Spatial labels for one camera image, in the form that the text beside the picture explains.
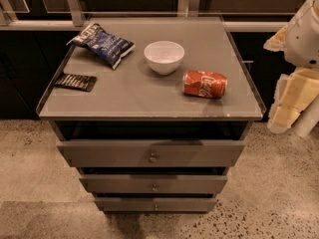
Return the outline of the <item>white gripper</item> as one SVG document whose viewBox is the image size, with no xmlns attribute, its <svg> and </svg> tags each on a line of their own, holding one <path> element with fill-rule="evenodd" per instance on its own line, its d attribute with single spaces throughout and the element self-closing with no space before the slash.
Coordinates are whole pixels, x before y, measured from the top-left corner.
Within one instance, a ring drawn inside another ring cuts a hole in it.
<svg viewBox="0 0 319 239">
<path fill-rule="evenodd" d="M 277 81 L 267 128 L 284 133 L 319 96 L 319 0 L 306 0 L 287 25 L 268 39 L 263 48 L 284 51 L 285 60 L 295 66 Z"/>
</svg>

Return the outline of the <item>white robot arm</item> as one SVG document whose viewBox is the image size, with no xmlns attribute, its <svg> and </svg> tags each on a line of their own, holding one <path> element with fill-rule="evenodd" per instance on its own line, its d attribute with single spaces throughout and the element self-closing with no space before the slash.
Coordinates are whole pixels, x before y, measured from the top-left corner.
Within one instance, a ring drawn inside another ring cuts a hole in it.
<svg viewBox="0 0 319 239">
<path fill-rule="evenodd" d="M 319 121 L 319 0 L 306 0 L 263 48 L 282 51 L 295 66 L 293 73 L 277 81 L 267 128 L 273 133 L 293 128 L 305 137 Z"/>
</svg>

